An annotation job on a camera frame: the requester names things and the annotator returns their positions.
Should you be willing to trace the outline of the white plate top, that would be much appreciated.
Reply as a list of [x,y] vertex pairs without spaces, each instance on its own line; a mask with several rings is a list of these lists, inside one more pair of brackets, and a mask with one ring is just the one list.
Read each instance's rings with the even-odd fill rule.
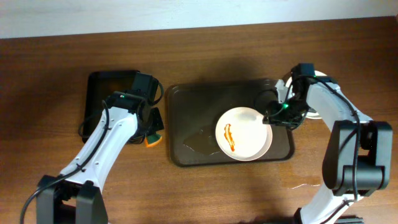
[[[318,70],[315,70],[315,75],[317,77],[325,77],[326,76],[325,73],[320,72]],[[284,81],[285,81],[285,86],[288,87],[292,83],[292,77],[288,77],[288,79],[285,79]],[[308,119],[321,119],[321,116],[313,108],[310,108],[308,113],[307,113],[307,115],[306,115],[306,118],[308,118]]]

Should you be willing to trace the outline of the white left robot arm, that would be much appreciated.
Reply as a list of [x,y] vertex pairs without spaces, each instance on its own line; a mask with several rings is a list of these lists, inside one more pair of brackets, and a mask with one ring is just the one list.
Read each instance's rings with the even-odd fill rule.
[[156,107],[164,92],[158,79],[137,72],[130,89],[102,100],[95,130],[75,158],[58,176],[44,175],[23,205],[19,222],[36,202],[37,223],[108,223],[103,187],[119,153],[127,143],[158,145],[164,124]]

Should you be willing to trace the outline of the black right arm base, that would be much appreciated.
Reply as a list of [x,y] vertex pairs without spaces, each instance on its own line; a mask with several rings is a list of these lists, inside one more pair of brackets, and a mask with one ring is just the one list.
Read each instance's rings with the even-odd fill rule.
[[335,224],[364,224],[364,219],[360,217],[340,217]]

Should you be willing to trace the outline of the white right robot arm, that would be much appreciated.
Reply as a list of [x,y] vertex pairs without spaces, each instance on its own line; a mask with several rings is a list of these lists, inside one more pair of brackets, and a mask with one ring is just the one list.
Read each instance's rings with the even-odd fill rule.
[[322,164],[323,183],[292,223],[362,223],[342,215],[365,197],[387,187],[391,173],[393,130],[360,112],[342,93],[338,82],[319,76],[312,63],[300,63],[289,72],[288,85],[277,80],[263,122],[298,128],[309,110],[315,110],[331,132]]

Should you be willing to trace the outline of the orange green sponge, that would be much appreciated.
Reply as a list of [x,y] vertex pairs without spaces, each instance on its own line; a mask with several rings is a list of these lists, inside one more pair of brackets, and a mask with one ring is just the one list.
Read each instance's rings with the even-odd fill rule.
[[163,137],[160,134],[154,133],[146,136],[144,139],[144,143],[146,147],[155,147],[162,141],[162,139]]

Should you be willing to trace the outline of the white plate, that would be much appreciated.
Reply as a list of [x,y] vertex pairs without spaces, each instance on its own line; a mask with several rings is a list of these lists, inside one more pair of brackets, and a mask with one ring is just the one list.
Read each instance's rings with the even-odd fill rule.
[[[315,70],[315,75],[317,77],[325,77],[326,76],[325,73],[320,72],[318,70]],[[285,86],[288,87],[292,83],[292,77],[288,77],[288,79],[285,79],[284,81],[285,81]],[[308,113],[307,113],[307,115],[306,115],[306,118],[308,118],[308,119],[321,119],[321,116],[313,108],[310,108]]]
[[228,157],[237,161],[254,161],[264,156],[272,144],[272,128],[262,122],[264,116],[248,107],[223,113],[215,127],[216,142]]

